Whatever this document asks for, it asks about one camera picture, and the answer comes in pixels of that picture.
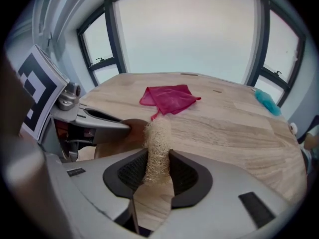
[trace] wood grain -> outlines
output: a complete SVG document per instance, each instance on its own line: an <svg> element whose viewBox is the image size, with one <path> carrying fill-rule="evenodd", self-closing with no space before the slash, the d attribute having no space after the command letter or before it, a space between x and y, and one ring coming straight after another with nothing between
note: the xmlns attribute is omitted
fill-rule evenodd
<svg viewBox="0 0 319 239"><path fill-rule="evenodd" d="M166 116L171 121L173 149L240 166L291 203L303 197L306 170L297 140L283 116L269 113L251 87L203 75L120 74L87 93L81 103L124 120L150 121L157 109L139 104L146 87L177 84L187 84L202 99ZM169 187L161 190L160 194L138 189L140 226L152 230L164 220L172 192Z"/></svg>

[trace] blue brush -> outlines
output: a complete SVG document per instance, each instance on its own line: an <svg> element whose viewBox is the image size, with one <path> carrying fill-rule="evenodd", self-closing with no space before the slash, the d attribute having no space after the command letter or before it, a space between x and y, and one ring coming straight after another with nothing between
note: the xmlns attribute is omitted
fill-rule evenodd
<svg viewBox="0 0 319 239"><path fill-rule="evenodd" d="M279 116L281 114L280 108L275 104L274 100L269 94L257 89L255 91L255 96L257 100L262 103L273 115Z"/></svg>

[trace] white knob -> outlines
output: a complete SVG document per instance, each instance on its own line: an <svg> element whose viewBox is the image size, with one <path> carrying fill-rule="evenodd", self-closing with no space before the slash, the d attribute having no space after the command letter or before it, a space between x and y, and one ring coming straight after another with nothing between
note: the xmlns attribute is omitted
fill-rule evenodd
<svg viewBox="0 0 319 239"><path fill-rule="evenodd" d="M290 128L291 133L293 133L294 135L297 134L298 128L297 128L297 125L295 123L290 123L289 128Z"/></svg>

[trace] wooden table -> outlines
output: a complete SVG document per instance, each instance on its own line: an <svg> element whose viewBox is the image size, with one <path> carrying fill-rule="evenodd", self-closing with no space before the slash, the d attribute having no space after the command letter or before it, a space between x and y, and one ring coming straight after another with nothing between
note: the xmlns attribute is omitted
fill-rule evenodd
<svg viewBox="0 0 319 239"><path fill-rule="evenodd" d="M146 87L187 84L202 97L179 114L169 114L172 148L240 166L291 203L306 192L306 170L297 140L283 116L271 115L251 87L202 75L181 73L120 74L81 103L122 119L151 121L156 107L139 100ZM170 212L172 185L135 193L139 225L156 229Z"/></svg>

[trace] natural loofah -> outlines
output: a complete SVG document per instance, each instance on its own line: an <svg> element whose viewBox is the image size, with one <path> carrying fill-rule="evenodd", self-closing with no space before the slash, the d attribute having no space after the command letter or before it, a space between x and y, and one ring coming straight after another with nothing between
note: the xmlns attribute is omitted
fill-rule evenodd
<svg viewBox="0 0 319 239"><path fill-rule="evenodd" d="M169 182L170 122L157 117L145 128L144 147L149 149L144 182L147 185L165 185Z"/></svg>

